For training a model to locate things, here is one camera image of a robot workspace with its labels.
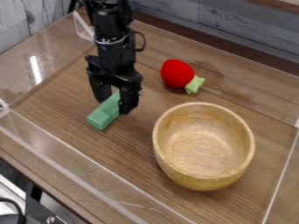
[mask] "black cable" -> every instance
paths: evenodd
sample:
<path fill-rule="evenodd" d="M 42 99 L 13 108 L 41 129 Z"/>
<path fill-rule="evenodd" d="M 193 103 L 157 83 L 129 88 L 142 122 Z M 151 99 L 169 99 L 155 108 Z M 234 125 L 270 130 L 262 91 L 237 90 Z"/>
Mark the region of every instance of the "black cable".
<path fill-rule="evenodd" d="M 0 202 L 14 204 L 14 206 L 17 208 L 17 211 L 18 211 L 18 215 L 19 215 L 18 224 L 25 224 L 25 213 L 23 213 L 23 210 L 22 210 L 21 206 L 18 205 L 18 203 L 15 201 L 13 201 L 11 199 L 7 199 L 7 198 L 0 198 Z"/>

